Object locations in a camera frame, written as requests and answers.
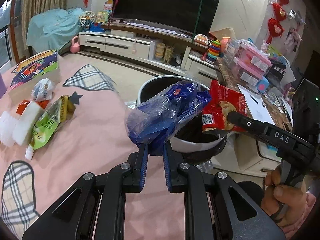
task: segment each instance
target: human hand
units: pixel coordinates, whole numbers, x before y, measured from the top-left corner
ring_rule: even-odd
[[[301,189],[279,185],[281,180],[280,167],[268,172],[265,184],[268,188],[261,201],[261,208],[269,216],[279,209],[279,202],[289,206],[278,226],[284,227],[295,223],[303,214],[307,201],[306,184],[302,182]]]

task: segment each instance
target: pink kettlebell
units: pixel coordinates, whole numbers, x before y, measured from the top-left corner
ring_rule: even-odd
[[[71,40],[70,52],[72,53],[77,53],[80,51],[80,43],[75,42],[75,39],[79,39],[79,36],[76,36]]]

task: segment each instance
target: pink bedsheet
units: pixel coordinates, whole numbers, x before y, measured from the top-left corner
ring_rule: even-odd
[[[40,215],[84,173],[106,173],[138,150],[126,134],[126,107],[117,93],[62,86],[66,79],[89,64],[90,58],[87,61],[81,58],[72,64],[60,58],[59,62],[61,83],[54,91],[53,101],[62,95],[72,95],[74,91],[83,95],[73,119],[54,135],[47,146],[35,151],[31,161],[24,158],[26,147],[15,145],[5,148],[0,145],[1,181],[12,162],[21,160],[29,163],[34,172],[35,210]],[[11,71],[3,74],[7,86],[14,76]],[[14,115],[16,109],[17,106],[11,106],[6,93],[0,99],[0,114],[10,111]],[[125,239],[183,238],[183,194],[167,191],[163,159],[150,157],[143,192],[127,194]]]

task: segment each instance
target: blue plastic bag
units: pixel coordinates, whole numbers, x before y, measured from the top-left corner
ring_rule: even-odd
[[[130,140],[138,147],[149,144],[151,155],[162,155],[162,147],[211,100],[198,82],[179,81],[137,106],[128,116]]]

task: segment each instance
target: pen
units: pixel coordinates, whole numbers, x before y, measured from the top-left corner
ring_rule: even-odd
[[[252,95],[250,95],[250,96],[258,104],[258,101]]]

